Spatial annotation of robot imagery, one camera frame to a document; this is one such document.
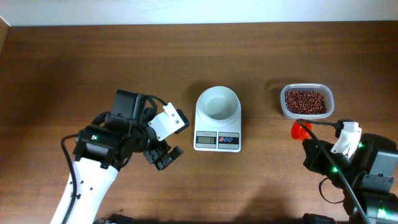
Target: red bean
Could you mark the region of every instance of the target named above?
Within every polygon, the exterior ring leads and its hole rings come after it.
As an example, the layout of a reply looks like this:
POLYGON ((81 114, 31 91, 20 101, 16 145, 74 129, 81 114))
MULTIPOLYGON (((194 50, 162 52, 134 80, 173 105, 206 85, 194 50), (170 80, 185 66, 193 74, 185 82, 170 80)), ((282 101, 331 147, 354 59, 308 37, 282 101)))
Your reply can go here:
POLYGON ((315 91, 286 91, 287 109, 297 114, 324 114, 327 111, 325 99, 315 91))

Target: clear plastic container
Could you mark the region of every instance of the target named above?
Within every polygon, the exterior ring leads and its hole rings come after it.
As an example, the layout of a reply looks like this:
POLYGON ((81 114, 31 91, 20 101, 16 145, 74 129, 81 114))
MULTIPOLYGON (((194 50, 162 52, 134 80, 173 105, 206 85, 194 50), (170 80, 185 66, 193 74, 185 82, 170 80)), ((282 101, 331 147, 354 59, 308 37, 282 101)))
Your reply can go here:
POLYGON ((333 101, 333 95, 331 94, 330 89, 322 84, 315 84, 315 83, 297 83, 297 84, 290 84, 285 86, 285 88, 280 93, 280 104, 282 106, 282 111, 284 116, 287 119, 323 119, 329 117, 333 110, 335 109, 335 102, 333 101), (325 104, 326 104, 326 113, 324 114, 295 114, 290 112, 286 108, 285 102, 285 92, 286 91, 315 91, 317 93, 322 93, 325 104))

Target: green led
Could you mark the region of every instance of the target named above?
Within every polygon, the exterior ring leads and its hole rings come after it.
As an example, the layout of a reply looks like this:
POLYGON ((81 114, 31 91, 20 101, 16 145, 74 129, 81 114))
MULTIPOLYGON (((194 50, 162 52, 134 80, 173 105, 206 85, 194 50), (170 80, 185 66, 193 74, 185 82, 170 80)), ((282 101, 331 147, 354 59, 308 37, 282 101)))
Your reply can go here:
POLYGON ((387 215, 387 212, 384 209, 379 208, 379 210, 377 211, 377 215, 383 217, 387 215))

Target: wooden table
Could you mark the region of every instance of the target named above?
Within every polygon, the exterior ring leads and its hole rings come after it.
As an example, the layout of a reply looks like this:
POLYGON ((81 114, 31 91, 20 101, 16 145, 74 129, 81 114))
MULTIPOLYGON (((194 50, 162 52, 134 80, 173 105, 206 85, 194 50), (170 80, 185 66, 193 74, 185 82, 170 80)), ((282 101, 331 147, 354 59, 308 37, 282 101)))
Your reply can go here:
MULTIPOLYGON (((279 100, 289 83, 325 84, 335 99, 329 121, 355 119, 364 133, 398 141, 398 22, 13 27, 0 76, 4 223, 50 222, 68 177, 61 137, 110 110, 117 89, 171 101, 192 125, 168 138, 185 153, 166 170, 135 154, 97 217, 347 220, 321 198, 323 177, 306 170, 301 142, 290 137, 279 100), (193 150, 196 100, 215 85, 241 101, 238 154, 193 150)), ((332 128, 314 132, 336 141, 332 128)), ((67 147, 72 153, 73 141, 67 147)), ((330 183, 323 189, 330 200, 343 197, 330 183)))

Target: red plastic scoop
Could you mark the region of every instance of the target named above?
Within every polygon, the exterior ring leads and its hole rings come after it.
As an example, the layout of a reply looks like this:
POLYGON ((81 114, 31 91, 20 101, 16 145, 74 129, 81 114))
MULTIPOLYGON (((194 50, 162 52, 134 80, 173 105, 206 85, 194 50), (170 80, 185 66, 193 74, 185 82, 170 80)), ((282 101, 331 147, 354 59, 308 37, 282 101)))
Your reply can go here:
MULTIPOLYGON (((303 124, 310 131, 312 131, 312 126, 310 123, 303 122, 303 124)), ((292 126, 292 138, 293 139, 301 139, 301 141, 304 141, 304 139, 308 139, 310 137, 311 137, 310 134, 305 129, 303 129, 303 127, 301 127, 301 125, 299 125, 298 122, 295 121, 292 126)))

